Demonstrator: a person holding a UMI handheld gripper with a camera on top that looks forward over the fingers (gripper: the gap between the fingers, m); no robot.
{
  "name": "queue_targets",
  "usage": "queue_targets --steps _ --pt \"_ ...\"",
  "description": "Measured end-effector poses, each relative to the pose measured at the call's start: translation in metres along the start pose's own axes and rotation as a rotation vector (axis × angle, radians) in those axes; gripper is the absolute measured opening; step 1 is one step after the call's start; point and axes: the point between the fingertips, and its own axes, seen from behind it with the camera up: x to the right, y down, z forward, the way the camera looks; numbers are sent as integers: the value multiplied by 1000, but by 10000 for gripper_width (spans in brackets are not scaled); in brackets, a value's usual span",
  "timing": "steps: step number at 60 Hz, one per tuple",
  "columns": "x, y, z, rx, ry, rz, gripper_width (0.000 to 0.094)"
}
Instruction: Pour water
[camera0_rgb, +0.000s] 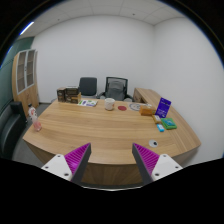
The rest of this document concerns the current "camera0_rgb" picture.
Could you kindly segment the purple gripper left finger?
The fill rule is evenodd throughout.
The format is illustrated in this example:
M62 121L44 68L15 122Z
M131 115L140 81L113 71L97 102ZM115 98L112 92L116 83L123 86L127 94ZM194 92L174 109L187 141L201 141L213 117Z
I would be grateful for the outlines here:
M42 169L75 184L80 184L90 155L91 144L87 143L66 155L56 154Z

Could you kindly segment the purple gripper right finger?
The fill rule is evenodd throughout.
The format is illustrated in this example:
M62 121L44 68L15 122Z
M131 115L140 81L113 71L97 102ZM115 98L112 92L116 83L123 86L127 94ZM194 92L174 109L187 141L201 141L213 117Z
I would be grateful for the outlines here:
M132 154L137 163L144 185L182 169L169 155L158 155L137 143L134 143L132 146Z

